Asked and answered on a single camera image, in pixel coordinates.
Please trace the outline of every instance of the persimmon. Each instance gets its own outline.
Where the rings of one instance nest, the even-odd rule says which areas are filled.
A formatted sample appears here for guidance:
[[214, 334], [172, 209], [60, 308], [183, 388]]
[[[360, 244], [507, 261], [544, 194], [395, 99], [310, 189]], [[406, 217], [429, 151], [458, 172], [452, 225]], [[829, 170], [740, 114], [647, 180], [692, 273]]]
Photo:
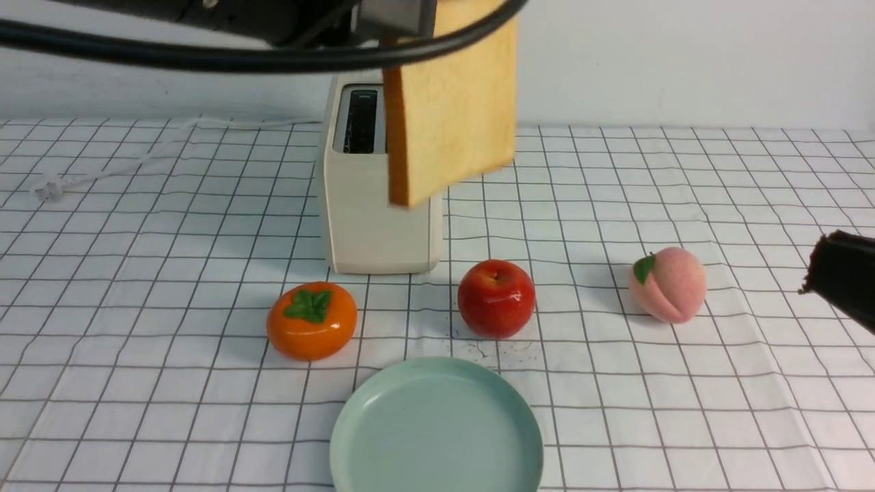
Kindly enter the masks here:
[[330, 282], [311, 282], [286, 292], [270, 308], [270, 344], [299, 361], [317, 361], [338, 352], [355, 331], [359, 311], [353, 296]]

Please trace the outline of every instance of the white toaster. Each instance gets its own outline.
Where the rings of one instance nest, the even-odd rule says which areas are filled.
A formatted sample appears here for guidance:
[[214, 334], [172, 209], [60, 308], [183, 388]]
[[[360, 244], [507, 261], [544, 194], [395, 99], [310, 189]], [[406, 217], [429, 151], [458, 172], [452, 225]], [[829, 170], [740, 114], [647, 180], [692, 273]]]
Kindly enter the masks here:
[[338, 273], [424, 273], [440, 261], [442, 197], [389, 205], [385, 119], [379, 72], [334, 77], [316, 166], [325, 259]]

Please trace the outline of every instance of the apple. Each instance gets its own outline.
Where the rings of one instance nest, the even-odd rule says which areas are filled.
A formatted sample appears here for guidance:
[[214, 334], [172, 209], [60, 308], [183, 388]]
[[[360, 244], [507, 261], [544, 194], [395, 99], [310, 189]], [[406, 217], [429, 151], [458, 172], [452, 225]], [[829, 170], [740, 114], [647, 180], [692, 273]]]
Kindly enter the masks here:
[[535, 311], [535, 285], [522, 268], [505, 260], [475, 264], [458, 284], [458, 310], [474, 333], [508, 338]]

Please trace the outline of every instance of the black cable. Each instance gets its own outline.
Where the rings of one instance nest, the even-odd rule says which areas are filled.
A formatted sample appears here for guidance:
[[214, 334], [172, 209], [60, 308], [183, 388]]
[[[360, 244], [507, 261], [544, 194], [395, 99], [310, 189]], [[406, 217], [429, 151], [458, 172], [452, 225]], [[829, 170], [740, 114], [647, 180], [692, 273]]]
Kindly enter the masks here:
[[489, 15], [450, 34], [369, 48], [248, 50], [119, 39], [0, 19], [0, 46], [117, 65], [225, 74], [317, 74], [390, 68], [431, 60], [497, 31], [528, 0], [505, 0]]

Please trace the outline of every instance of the plate rim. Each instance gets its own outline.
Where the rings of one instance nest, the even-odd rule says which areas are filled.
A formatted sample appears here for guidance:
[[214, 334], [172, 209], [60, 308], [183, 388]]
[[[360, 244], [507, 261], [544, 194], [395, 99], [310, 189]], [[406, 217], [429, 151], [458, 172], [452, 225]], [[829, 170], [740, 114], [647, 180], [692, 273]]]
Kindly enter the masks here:
[[329, 441], [329, 444], [328, 444], [329, 470], [330, 470], [330, 473], [332, 476], [332, 482], [334, 482], [333, 486], [335, 487], [336, 492], [355, 492], [355, 490], [352, 488], [341, 488], [336, 483], [335, 476], [336, 476], [337, 470], [340, 467], [340, 450], [337, 448], [337, 446], [335, 446], [335, 443], [337, 442], [338, 437], [339, 437], [340, 423], [353, 417], [355, 415], [354, 412], [358, 411], [361, 408], [359, 405], [355, 405], [355, 407], [350, 405], [351, 402], [353, 404], [355, 403], [354, 398], [356, 398], [356, 394], [359, 395], [359, 398], [362, 398], [361, 395], [363, 395], [366, 392], [366, 389], [369, 386], [376, 385], [382, 379], [385, 379], [387, 377], [391, 377], [395, 373], [400, 373], [400, 372], [403, 372], [404, 370], [408, 370], [409, 366], [415, 366], [416, 364], [423, 363], [423, 362], [450, 363], [450, 364], [459, 365], [460, 367], [463, 367], [464, 369], [467, 369], [467, 370], [474, 370], [474, 371], [483, 372], [484, 374], [488, 374], [489, 375], [488, 377], [490, 377], [493, 382], [495, 382], [499, 385], [505, 386], [507, 389], [509, 389], [512, 392], [512, 394], [515, 395], [516, 398], [519, 399], [519, 401], [522, 403], [521, 406], [524, 409], [522, 411], [525, 414], [526, 420], [529, 420], [530, 423], [537, 430], [535, 435], [537, 438], [539, 453], [538, 453], [538, 463], [537, 463], [537, 466], [535, 467], [535, 473], [537, 474], [538, 483], [535, 485], [535, 487], [531, 491], [531, 492], [536, 492], [540, 487], [540, 482], [543, 480], [545, 452], [544, 452], [544, 439], [543, 439], [543, 434], [542, 434], [543, 431], [541, 430], [541, 425], [538, 423], [537, 416], [535, 415], [535, 412], [532, 410], [531, 404], [529, 404], [529, 402], [526, 400], [526, 398], [523, 397], [523, 395], [510, 382], [508, 382], [508, 380], [506, 380], [504, 377], [502, 377], [501, 374], [499, 374], [498, 372], [496, 372], [496, 371], [494, 371], [486, 366], [480, 365], [476, 362], [467, 361], [466, 359], [460, 359], [458, 357], [451, 357], [451, 356], [441, 356], [441, 355], [426, 356], [426, 357], [414, 357], [414, 358], [406, 359], [406, 360], [401, 361], [401, 362], [396, 362], [394, 364], [391, 364], [388, 367], [379, 370], [374, 375], [369, 377], [366, 382], [364, 382], [355, 391], [353, 391], [353, 394], [350, 395], [350, 397], [346, 399], [346, 402], [344, 402], [343, 407], [340, 409], [340, 414], [338, 415], [337, 420], [334, 423], [334, 427], [332, 428], [331, 440]]

